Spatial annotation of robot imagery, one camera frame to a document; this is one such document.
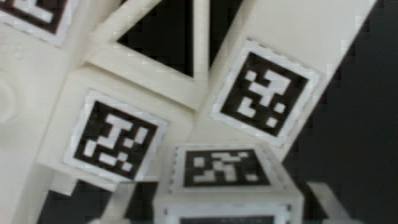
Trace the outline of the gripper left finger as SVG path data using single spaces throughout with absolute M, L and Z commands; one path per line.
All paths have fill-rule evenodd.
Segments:
M 156 182 L 124 182 L 117 185 L 101 217 L 87 224 L 154 224 L 152 198 Z

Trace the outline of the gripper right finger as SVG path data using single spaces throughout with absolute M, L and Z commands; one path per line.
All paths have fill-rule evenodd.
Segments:
M 305 220 L 302 224 L 366 224 L 358 219 L 351 218 L 328 185 L 309 181 L 307 186 L 325 212 L 325 218 L 321 220 Z

